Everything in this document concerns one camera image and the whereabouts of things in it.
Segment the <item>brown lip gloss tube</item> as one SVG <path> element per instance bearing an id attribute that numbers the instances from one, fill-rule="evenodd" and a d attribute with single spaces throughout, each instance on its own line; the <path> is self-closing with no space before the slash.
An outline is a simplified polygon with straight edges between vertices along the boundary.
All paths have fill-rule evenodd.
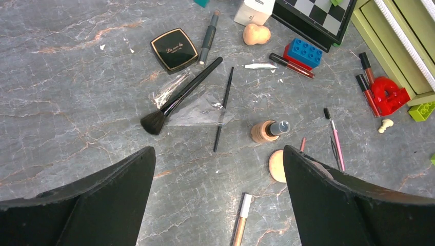
<path id="1" fill-rule="evenodd" d="M 371 68 L 371 64 L 369 62 L 369 59 L 367 57 L 367 54 L 365 52 L 359 54 L 359 58 L 362 64 L 362 67 L 366 73 L 369 86 L 371 87 L 374 84 L 374 74 Z"/>

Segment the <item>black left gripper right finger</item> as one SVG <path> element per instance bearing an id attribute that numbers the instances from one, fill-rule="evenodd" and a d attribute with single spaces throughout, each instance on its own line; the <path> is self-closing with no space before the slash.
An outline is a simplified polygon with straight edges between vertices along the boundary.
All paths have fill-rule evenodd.
<path id="1" fill-rule="evenodd" d="M 434 199 L 377 186 L 285 146 L 302 245 L 434 245 Z"/>

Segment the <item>foundation bottle with grey cap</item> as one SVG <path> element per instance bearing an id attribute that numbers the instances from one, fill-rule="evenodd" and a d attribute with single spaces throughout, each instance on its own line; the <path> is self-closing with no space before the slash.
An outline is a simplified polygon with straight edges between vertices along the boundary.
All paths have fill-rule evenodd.
<path id="1" fill-rule="evenodd" d="M 254 142 L 263 144 L 276 141 L 282 134 L 288 133 L 289 130 L 290 124 L 286 120 L 267 120 L 253 126 L 251 137 Z"/>

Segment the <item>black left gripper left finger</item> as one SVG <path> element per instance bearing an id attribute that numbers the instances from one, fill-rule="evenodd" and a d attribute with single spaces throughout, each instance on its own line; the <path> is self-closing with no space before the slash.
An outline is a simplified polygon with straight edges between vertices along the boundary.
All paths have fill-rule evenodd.
<path id="1" fill-rule="evenodd" d="M 1 245 L 135 245 L 155 149 L 33 198 L 1 202 Z"/>

